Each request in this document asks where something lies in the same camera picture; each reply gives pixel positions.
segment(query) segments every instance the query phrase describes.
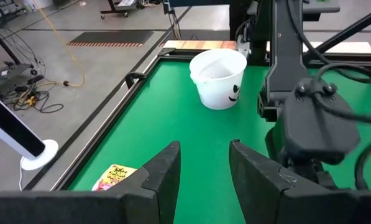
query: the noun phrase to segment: gray floor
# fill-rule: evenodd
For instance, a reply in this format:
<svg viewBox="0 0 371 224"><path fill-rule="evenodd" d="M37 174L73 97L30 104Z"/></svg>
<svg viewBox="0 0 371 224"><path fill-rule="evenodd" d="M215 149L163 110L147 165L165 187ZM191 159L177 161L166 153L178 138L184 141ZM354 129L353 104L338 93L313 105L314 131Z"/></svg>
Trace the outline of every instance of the gray floor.
<svg viewBox="0 0 371 224"><path fill-rule="evenodd" d="M312 41L326 40L334 35L337 30L343 29L354 20L361 18L371 11L371 0L341 0L342 11L337 14L323 15L320 22L305 24L307 36ZM62 103L64 109L53 114L40 114L36 110L21 111L16 113L30 128L42 139L52 138L60 145L64 144L76 129L85 121L93 110L112 91L119 80L145 55L146 52L164 34L163 30L169 28L167 16L163 15L161 6L134 11L127 19L117 15L107 15L105 20L100 19L99 10L107 9L105 0L86 0L85 6L77 3L63 10L46 9L48 18L60 30L65 40L69 41L80 35L83 30L125 30L125 29L153 29L159 30L139 48L105 48L105 47L71 47L78 61L86 70L86 83L81 88L67 88L57 86L50 92L48 103ZM178 17L186 7L178 8ZM181 20L182 29L228 29L228 6L193 7ZM42 58L47 65L46 77L62 82L70 80L74 83L81 81L81 73L66 55L63 45L55 33L42 19L38 12L21 16L9 23L9 28L17 32ZM7 36L6 30L0 34ZM353 41L369 41L371 34L358 34L352 37ZM141 72L157 54L156 49L139 71ZM8 55L0 47L0 68L3 61L9 60ZM84 148L108 114L117 105L126 93L126 88L121 89L107 106L98 114L91 124L83 131L82 135L71 145L64 156L52 167L46 178L37 185L36 189L49 189L59 179L68 164ZM0 191L17 190L19 179L20 155L0 141ZM23 185L33 178L35 172L25 172Z"/></svg>

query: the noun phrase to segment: yellow package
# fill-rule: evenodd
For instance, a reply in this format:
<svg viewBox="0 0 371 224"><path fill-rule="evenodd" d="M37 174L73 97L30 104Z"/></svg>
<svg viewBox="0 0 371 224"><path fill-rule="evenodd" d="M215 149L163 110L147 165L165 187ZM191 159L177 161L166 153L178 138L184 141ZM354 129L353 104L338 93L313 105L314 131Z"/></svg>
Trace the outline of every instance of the yellow package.
<svg viewBox="0 0 371 224"><path fill-rule="evenodd" d="M92 191L96 190L107 190L113 185L119 183L120 181L126 179L137 169L120 166L120 165L111 165L104 174L98 179L94 184Z"/></svg>

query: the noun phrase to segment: floor mat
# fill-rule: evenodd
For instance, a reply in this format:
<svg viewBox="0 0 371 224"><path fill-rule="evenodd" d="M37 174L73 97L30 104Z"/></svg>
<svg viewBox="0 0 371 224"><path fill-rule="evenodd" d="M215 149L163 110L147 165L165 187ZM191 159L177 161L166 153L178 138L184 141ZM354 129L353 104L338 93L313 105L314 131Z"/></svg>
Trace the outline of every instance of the floor mat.
<svg viewBox="0 0 371 224"><path fill-rule="evenodd" d="M150 30L84 32L67 45L73 47L141 47L152 34Z"/></svg>
<svg viewBox="0 0 371 224"><path fill-rule="evenodd" d="M173 33L161 43L175 40ZM229 30L181 30L181 40L229 40Z"/></svg>

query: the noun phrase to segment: black cable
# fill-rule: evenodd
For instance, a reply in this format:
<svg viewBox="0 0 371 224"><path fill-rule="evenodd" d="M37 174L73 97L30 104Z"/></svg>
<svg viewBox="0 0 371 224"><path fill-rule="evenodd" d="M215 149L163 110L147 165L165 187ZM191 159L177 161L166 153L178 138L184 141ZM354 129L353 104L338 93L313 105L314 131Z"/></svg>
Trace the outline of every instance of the black cable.
<svg viewBox="0 0 371 224"><path fill-rule="evenodd" d="M34 83L31 84L31 86L28 87L28 89L27 89L26 92L21 93L20 96L18 96L18 98L16 99L16 101L14 102L13 107L12 107L14 111L27 110L27 109L29 109L31 107L31 105L29 105L28 107L24 108L24 106L26 106L27 103L25 102L25 100L21 101L21 99L22 99L21 97L27 98L28 97L28 94L31 91L35 90L35 87L36 87L36 84L34 84Z"/></svg>
<svg viewBox="0 0 371 224"><path fill-rule="evenodd" d="M364 167L366 161L371 156L371 143L362 151L355 164L354 176L355 187L358 190L368 190L366 180L364 179Z"/></svg>
<svg viewBox="0 0 371 224"><path fill-rule="evenodd" d="M340 75L350 79L350 80L353 80L353 81L357 81L357 82L361 82L361 83L371 83L371 71L369 69L366 69L366 68L363 68L363 67L359 67L359 66L355 66L355 65L349 65L349 64L345 64L345 63L335 63L335 64L332 64L327 58L325 58L320 52L318 52L312 45L311 43L309 42L309 40L306 38L306 36L304 35L301 27L299 26L299 23L297 23L297 19L295 17L295 10L294 10L294 7L293 7L293 3L292 3L292 0L287 0L287 8L288 8L288 12L290 14L290 20L291 20L291 23L293 25L293 28L295 29L296 33L297 33L297 36L299 37L299 39L307 46L307 48L312 51L312 53L315 54L315 56L317 56L323 63L326 64L326 66L323 66L319 72L316 74L314 80L313 80L313 84L316 83L316 82L320 82L321 80L321 77L328 71L328 70L335 70L336 72L338 72ZM356 71L356 72L359 72L361 74L364 74L365 76L367 76L367 78L359 78L359 77L355 77L355 76L352 76L352 75L348 75L346 73L344 73L342 70L339 70L339 69L347 69L347 70L353 70L353 71ZM348 111L341 111L339 109L335 109L335 108L331 108L322 98L321 94L320 93L315 93L313 96L314 98L314 101L316 102L316 104L318 106L320 106L324 111L328 112L328 113L331 113L333 114L334 116L338 116L340 118L343 118L343 119L348 119L348 120L352 120L352 121L360 121L360 122L364 122L364 123L371 123L371 116L368 116L368 115L361 115L361 114L354 114L354 113L350 113ZM367 161L367 159L370 157L371 155L371 144L369 144L363 151L362 153L359 155L358 159L357 159L357 162L355 164L355 171L354 171L354 175L355 175L355 186L357 189L361 190L361 189L369 189L368 186L367 186L367 183L364 179L364 175L363 175L363 169L364 169L364 165Z"/></svg>
<svg viewBox="0 0 371 224"><path fill-rule="evenodd" d="M170 16L170 13L168 14L168 20L170 21L170 28L172 28L172 32L173 32L174 38L176 40L178 40L177 37L176 37L176 35L175 35L174 24L172 22L172 17Z"/></svg>
<svg viewBox="0 0 371 224"><path fill-rule="evenodd" d="M53 105L45 106L47 100L50 98L50 93L48 91L39 91L38 94L39 94L38 101L44 100L44 102L40 108L36 108L35 106L33 106L35 110L41 113L55 113L63 109L64 105L62 103L55 103ZM46 111L47 109L52 108L54 106L57 106L58 108L52 111Z"/></svg>
<svg viewBox="0 0 371 224"><path fill-rule="evenodd" d="M21 48L23 49L23 50L25 50L26 52L28 52L28 53L30 53L30 54L33 54L34 55L34 57L36 57L36 54L35 54L35 52L32 50L32 48L29 46L29 44L27 43L27 42L25 42L24 40L23 40L23 38L22 37L20 37L17 33L15 33L14 31L12 31L10 28L8 28L8 26L6 25L5 27L3 27L3 28L5 28L6 30L8 30L8 31L10 31L13 35L15 35L15 36L17 36L28 48L29 48L29 50L30 50L30 52L28 52L26 49L24 49L22 46L21 46Z"/></svg>
<svg viewBox="0 0 371 224"><path fill-rule="evenodd" d="M349 65L345 63L332 63L330 65L325 65L315 75L313 79L313 85L317 82L321 81L322 76L330 69L351 69L356 72L363 73L364 75L368 76L366 80L371 80L371 71L364 67L356 66L356 65ZM363 123L370 123L371 124L371 115L362 115L362 114L355 114L350 113L348 111L342 111L337 108L331 108L322 98L320 93L315 93L313 96L315 103L321 107L324 111L333 114L334 116L338 116L343 119L348 119L351 121L360 121ZM355 176L355 187L358 190L368 190L368 185L364 179L364 166L366 161L371 156L371 143L362 151L359 155L357 162L355 163L354 169L354 176Z"/></svg>
<svg viewBox="0 0 371 224"><path fill-rule="evenodd" d="M192 40L192 38L193 38L193 37L195 37L195 39L196 39L196 40L199 40L199 39L198 39L198 36L197 36L197 35L195 35L195 34L192 34L192 36L191 36L190 40Z"/></svg>
<svg viewBox="0 0 371 224"><path fill-rule="evenodd" d="M292 0L287 0L287 9L288 9L288 12L289 12L289 15L290 15L290 20L291 20L291 23L293 25L293 28L295 29L295 31L297 33L297 36L300 39L300 41L302 41L307 46L307 48L310 51L312 51L312 53L314 53L323 63L325 63L326 65L330 64L331 62L326 57L324 57L318 50L316 50L311 45L311 43L309 42L307 37L304 35L303 30L299 26L300 23L298 22L298 20L295 16L296 12L295 12L295 9L293 7ZM344 76L344 77L346 77L350 80L353 80L353 81L357 81L357 82L361 82L361 83L371 83L370 78L355 77L355 76L352 76L352 75L349 75L349 74L345 73L342 70L336 70L336 72L340 73L342 76Z"/></svg>
<svg viewBox="0 0 371 224"><path fill-rule="evenodd" d="M245 20L243 23L241 23L241 24L239 25L239 27L236 29L236 31L235 31L235 41L237 41L237 36L239 35L239 31L242 29L242 27L243 27L244 25L246 25L247 22L249 22L248 19Z"/></svg>
<svg viewBox="0 0 371 224"><path fill-rule="evenodd" d="M181 27L180 27L180 21L178 21L177 14L175 13L174 9L173 9L173 14L174 14L175 22L176 22L176 24L178 26L178 33L180 34L180 37L182 37Z"/></svg>
<svg viewBox="0 0 371 224"><path fill-rule="evenodd" d="M40 57L37 57L36 56L36 54L35 54L35 52L32 50L32 48L20 37L20 36L18 36L20 39L21 39L21 41L23 42L23 43L25 43L25 45L26 46L28 46L28 48L29 48L29 50L30 50L30 52L28 51L28 50L26 50L25 48L23 48L23 46L21 46L20 44L18 44L16 41L15 41L15 39L14 38L12 38L12 36L11 36L11 40L12 40L12 42L13 42L13 44L14 45L12 45L10 42L8 42L8 43L10 43L17 51L19 51L27 60L28 60L28 62L30 63L30 64L32 64L33 65L33 62L32 61L34 61L35 63L36 63L36 67L37 67L37 70L41 73L41 75L43 75L43 77L44 77L44 79L46 79L47 81L49 81L49 82L53 82L53 81L51 81L51 80L49 80L49 79L47 79L46 77L45 77L45 74L46 74L46 64L45 64L45 62L40 58ZM19 47L20 48L22 48L24 51L26 51L27 53L29 53L29 54L32 54L34 57L33 58L29 58L28 56L26 56L23 52L21 52L21 50L19 49Z"/></svg>
<svg viewBox="0 0 371 224"><path fill-rule="evenodd" d="M23 63L25 60L22 58L22 56L24 56L25 57L25 59L31 64L31 65L33 65L33 63L32 63L32 61L23 53L23 52L21 52L13 43L11 43L10 41L8 41L7 40L7 37L4 37L2 34L0 34L0 37L1 37L1 39L3 40L3 41L6 41L9 45L11 45L13 48L14 48L14 50L16 50L16 52L18 52L18 53L20 53L20 57L21 57L21 60L22 60L22 62L21 63Z"/></svg>
<svg viewBox="0 0 371 224"><path fill-rule="evenodd" d="M30 57L28 57L25 53L22 52L22 50L25 51L25 52L27 52L27 53L29 53L29 54L31 54L31 53L28 52L27 50L25 50L25 49L23 48L23 46L21 46L20 44L18 44L18 43L14 40L14 38L12 37L12 35L10 35L9 38L11 39L12 43L9 42L7 39L6 39L6 42L9 43L11 46L13 46L13 48L14 48L17 52L19 52L22 56L24 56L25 59L26 59L26 60L27 60L31 65L33 65L34 61L36 61L35 56L34 56L34 58L30 58Z"/></svg>

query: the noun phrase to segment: green felt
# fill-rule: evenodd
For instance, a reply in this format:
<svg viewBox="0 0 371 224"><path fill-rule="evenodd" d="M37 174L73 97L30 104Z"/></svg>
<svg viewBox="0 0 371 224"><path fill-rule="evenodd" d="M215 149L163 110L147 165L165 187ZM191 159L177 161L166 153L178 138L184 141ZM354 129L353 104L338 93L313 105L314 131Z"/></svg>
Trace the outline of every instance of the green felt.
<svg viewBox="0 0 371 224"><path fill-rule="evenodd" d="M273 123L257 114L257 93L268 68L247 67L240 99L224 111L204 107L190 79L189 63L160 63L122 118L72 183L90 190L111 165L139 168L172 140L181 142L181 182L175 223L244 223L229 170L229 141L267 155L264 137ZM371 113L371 85L332 73L339 93L359 113ZM360 147L339 166L326 166L340 187L354 187L355 159L371 141L371 125L360 124ZM371 187L371 160L365 168Z"/></svg>

